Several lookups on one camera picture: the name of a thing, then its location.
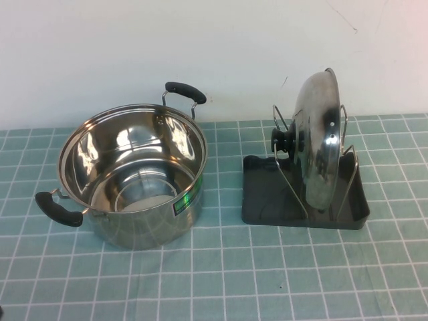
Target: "white wall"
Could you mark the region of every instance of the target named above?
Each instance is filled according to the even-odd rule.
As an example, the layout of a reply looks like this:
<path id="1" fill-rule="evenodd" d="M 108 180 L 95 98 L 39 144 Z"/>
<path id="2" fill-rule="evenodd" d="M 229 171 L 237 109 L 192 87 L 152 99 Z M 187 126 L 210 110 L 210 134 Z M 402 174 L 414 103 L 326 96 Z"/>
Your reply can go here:
<path id="1" fill-rule="evenodd" d="M 271 118 L 274 103 L 290 116 L 327 67 L 350 114 L 428 112 L 427 13 L 426 0 L 2 0 L 0 128 L 160 103 L 167 81 L 207 94 L 198 120 Z"/>

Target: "black rubber grip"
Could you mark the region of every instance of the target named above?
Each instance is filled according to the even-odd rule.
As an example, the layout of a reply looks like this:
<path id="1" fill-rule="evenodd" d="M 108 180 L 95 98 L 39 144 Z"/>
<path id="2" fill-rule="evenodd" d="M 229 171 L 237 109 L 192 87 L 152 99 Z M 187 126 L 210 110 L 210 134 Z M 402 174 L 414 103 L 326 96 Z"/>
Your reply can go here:
<path id="1" fill-rule="evenodd" d="M 71 227 L 79 227 L 83 223 L 81 212 L 67 211 L 60 204 L 54 202 L 52 194 L 49 192 L 38 192 L 35 195 L 35 202 L 43 213 L 55 222 Z"/>
<path id="2" fill-rule="evenodd" d="M 167 82 L 165 84 L 165 90 L 167 92 L 172 92 L 193 99 L 193 101 L 198 103 L 198 105 L 202 105 L 207 102 L 207 97 L 205 97 L 200 90 L 180 82 Z"/>

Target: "lid holder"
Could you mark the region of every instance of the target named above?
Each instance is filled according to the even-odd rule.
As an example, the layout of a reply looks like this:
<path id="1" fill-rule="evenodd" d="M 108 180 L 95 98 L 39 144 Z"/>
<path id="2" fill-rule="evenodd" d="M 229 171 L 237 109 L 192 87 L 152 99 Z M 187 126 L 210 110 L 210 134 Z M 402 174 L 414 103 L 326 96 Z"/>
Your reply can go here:
<path id="1" fill-rule="evenodd" d="M 332 85 L 336 88 L 337 99 L 330 100 L 330 104 L 322 105 L 328 112 L 325 114 L 319 111 L 312 114 L 304 114 L 303 108 L 297 109 L 293 121 L 290 125 L 286 124 L 276 105 L 272 106 L 272 116 L 275 126 L 272 128 L 271 151 L 274 157 L 259 158 L 249 155 L 243 160 L 243 203 L 241 216 L 245 223 L 255 225 L 276 225 L 276 226 L 294 226 L 294 227 L 312 227 L 327 229 L 361 229 L 368 216 L 370 209 L 362 187 L 362 181 L 359 171 L 358 157 L 354 145 L 345 148 L 346 129 L 348 126 L 348 113 L 344 105 L 340 105 L 338 97 L 338 87 L 336 77 L 331 69 L 326 72 L 330 74 Z M 317 96 L 313 96 L 309 103 L 317 102 Z M 331 103 L 337 104 L 333 111 L 332 120 L 329 116 Z M 322 149 L 320 155 L 316 155 L 318 176 L 314 178 L 319 183 L 319 189 L 311 182 L 310 196 L 317 197 L 319 192 L 324 195 L 331 193 L 331 200 L 324 205 L 314 205 L 313 198 L 307 199 L 307 181 L 306 171 L 311 164 L 314 156 L 308 157 L 307 146 L 319 142 L 308 140 L 311 132 L 302 130 L 304 117 L 310 120 L 311 115 L 321 114 L 320 126 L 327 128 L 323 133 L 327 141 L 331 138 L 332 148 L 336 148 L 338 160 L 337 174 L 335 180 L 328 182 L 323 190 L 323 181 L 320 177 L 326 173 L 326 163 L 330 160 L 332 154 L 328 149 Z M 280 126 L 281 120 L 285 131 Z M 280 158 L 279 150 L 288 154 L 288 158 Z"/>
<path id="2" fill-rule="evenodd" d="M 271 143 L 272 143 L 272 151 L 274 152 L 274 157 L 275 157 L 275 163 L 276 163 L 276 166 L 277 166 L 278 170 L 282 174 L 283 178 L 286 180 L 287 185 L 292 190 L 293 195 L 295 196 L 295 198 L 299 202 L 299 204 L 300 204 L 300 206 L 301 206 L 301 208 L 303 210 L 303 213 L 304 213 L 304 218 L 308 219 L 309 218 L 309 214 L 308 214 L 308 211 L 306 210 L 306 208 L 304 206 L 305 201 L 302 200 L 298 196 L 297 192 L 293 188 L 293 186 L 290 183 L 290 181 L 288 180 L 287 176 L 284 174 L 284 170 L 281 168 L 281 164 L 280 164 L 279 158 L 278 158 L 278 149 L 282 150 L 283 152 L 292 152 L 291 146 L 295 145 L 295 140 L 293 140 L 293 142 L 291 142 L 293 132 L 290 132 L 288 130 L 288 126 L 287 126 L 286 122 L 284 121 L 284 118 L 282 117 L 281 112 L 278 110 L 278 107 L 276 105 L 274 105 L 272 109 L 273 109 L 273 113 L 274 113 L 274 122 L 275 122 L 275 125 L 276 125 L 276 128 L 274 128 L 272 130 L 272 141 L 271 141 Z M 342 202 L 340 204 L 339 210 L 338 210 L 337 214 L 334 216 L 334 220 L 335 221 L 337 221 L 339 219 L 339 217 L 340 217 L 340 214 L 341 214 L 341 212 L 343 210 L 343 205 L 345 204 L 345 200 L 346 200 L 346 198 L 348 196 L 350 187 L 352 185 L 352 182 L 354 181 L 355 174 L 356 174 L 356 172 L 358 170 L 358 157 L 356 156 L 356 151 L 355 151 L 354 145 L 350 145 L 346 150 L 344 150 L 344 140 L 345 140 L 345 135 L 346 135 L 346 126 L 348 125 L 348 114 L 346 113 L 346 108 L 345 108 L 344 105 L 340 106 L 340 110 L 344 111 L 344 127 L 343 127 L 343 133 L 342 133 L 342 140 L 340 142 L 340 153 L 342 154 L 342 156 L 344 156 L 344 155 L 348 154 L 348 152 L 350 150 L 352 150 L 352 154 L 353 154 L 353 157 L 354 157 L 354 163 L 355 163 L 355 165 L 354 165 L 354 170 L 352 172 L 351 178 L 350 178 L 350 180 L 348 182 L 348 185 L 346 186 L 345 194 L 344 194 L 343 200 L 342 200 Z M 284 126 L 287 128 L 287 132 L 281 132 L 280 131 L 281 128 L 278 125 L 278 121 L 276 119 L 276 112 L 280 116 L 281 121 L 283 122 Z"/>

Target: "stainless steel pot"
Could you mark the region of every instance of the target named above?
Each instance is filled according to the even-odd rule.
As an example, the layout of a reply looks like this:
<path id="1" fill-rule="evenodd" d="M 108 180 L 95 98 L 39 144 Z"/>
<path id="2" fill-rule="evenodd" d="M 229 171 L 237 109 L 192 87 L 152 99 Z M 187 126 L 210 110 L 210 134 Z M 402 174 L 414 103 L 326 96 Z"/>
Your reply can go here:
<path id="1" fill-rule="evenodd" d="M 64 190 L 40 192 L 40 209 L 58 223 L 79 227 L 85 215 L 106 241 L 128 249 L 168 243 L 188 231 L 202 202 L 207 141 L 195 107 L 207 99 L 196 88 L 165 85 L 163 106 L 135 104 L 95 115 L 67 140 L 58 175 Z M 166 107 L 174 92 L 194 100 L 192 118 Z M 52 195 L 86 207 L 69 212 Z"/>

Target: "pot rim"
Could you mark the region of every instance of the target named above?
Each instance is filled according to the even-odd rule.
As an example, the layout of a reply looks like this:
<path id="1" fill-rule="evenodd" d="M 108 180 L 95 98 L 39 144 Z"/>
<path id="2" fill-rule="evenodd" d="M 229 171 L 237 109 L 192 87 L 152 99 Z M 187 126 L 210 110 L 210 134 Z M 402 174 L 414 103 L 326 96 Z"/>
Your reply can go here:
<path id="1" fill-rule="evenodd" d="M 169 112 L 172 115 L 175 116 L 175 118 L 178 116 L 179 118 L 184 118 L 185 121 L 187 121 L 190 125 L 191 125 L 191 129 L 193 132 L 196 132 L 198 135 L 200 135 L 200 139 L 199 142 L 202 145 L 202 149 L 204 152 L 203 155 L 203 159 L 201 162 L 201 166 L 199 167 L 198 173 L 195 175 L 195 178 L 193 179 L 192 183 L 186 187 L 186 189 L 184 189 L 183 191 L 181 191 L 181 193 L 179 193 L 176 197 L 174 197 L 173 199 L 170 199 L 166 202 L 163 202 L 159 205 L 153 206 L 153 207 L 149 207 L 147 209 L 141 209 L 138 211 L 123 211 L 123 212 L 115 212 L 115 211 L 105 211 L 103 209 L 98 209 L 96 207 L 93 207 L 85 202 L 83 202 L 81 199 L 79 199 L 78 197 L 76 197 L 72 191 L 68 188 L 68 185 L 66 184 L 66 180 L 64 178 L 64 176 L 61 174 L 61 168 L 62 165 L 64 163 L 64 154 L 66 153 L 67 150 L 71 149 L 73 146 L 75 146 L 75 144 L 80 141 L 81 137 L 83 137 L 83 135 L 85 135 L 85 133 L 87 133 L 87 129 L 91 128 L 92 126 L 96 125 L 99 122 L 102 122 L 103 120 L 107 119 L 107 118 L 114 118 L 117 116 L 120 116 L 122 114 L 127 114 L 129 112 L 136 112 L 138 110 L 141 110 L 142 112 L 146 112 L 146 110 L 148 108 L 152 108 L 152 109 L 162 109 L 165 112 Z M 86 209 L 83 210 L 83 213 L 88 212 L 88 210 L 92 210 L 92 211 L 98 211 L 98 212 L 102 212 L 105 214 L 111 214 L 111 215 L 118 215 L 118 214 L 133 214 L 133 213 L 144 213 L 146 211 L 151 211 L 153 209 L 159 208 L 161 206 L 165 206 L 169 203 L 174 204 L 176 203 L 179 199 L 181 199 L 186 193 L 188 193 L 196 184 L 196 182 L 199 180 L 199 178 L 202 176 L 203 171 L 205 170 L 205 166 L 207 164 L 208 161 L 208 144 L 207 144 L 207 138 L 205 137 L 205 134 L 203 133 L 202 129 L 199 127 L 199 125 L 187 114 L 185 114 L 184 112 L 181 112 L 180 110 L 177 110 L 176 108 L 172 108 L 169 106 L 163 106 L 163 105 L 158 105 L 158 104 L 128 104 L 128 105 L 122 105 L 122 106 L 117 106 L 117 107 L 113 107 L 111 109 L 107 109 L 103 112 L 100 112 L 96 115 L 94 115 L 93 117 L 87 119 L 87 121 L 85 121 L 82 125 L 80 125 L 79 127 L 77 127 L 77 129 L 75 129 L 75 131 L 73 133 L 70 134 L 70 136 L 68 137 L 68 139 L 66 140 L 66 142 L 64 143 L 62 149 L 61 149 L 61 153 L 58 159 L 58 163 L 57 163 L 57 175 L 60 179 L 60 183 L 62 185 L 62 187 L 67 191 L 68 195 L 70 196 L 71 199 L 73 199 L 75 202 L 83 205 L 86 207 Z"/>

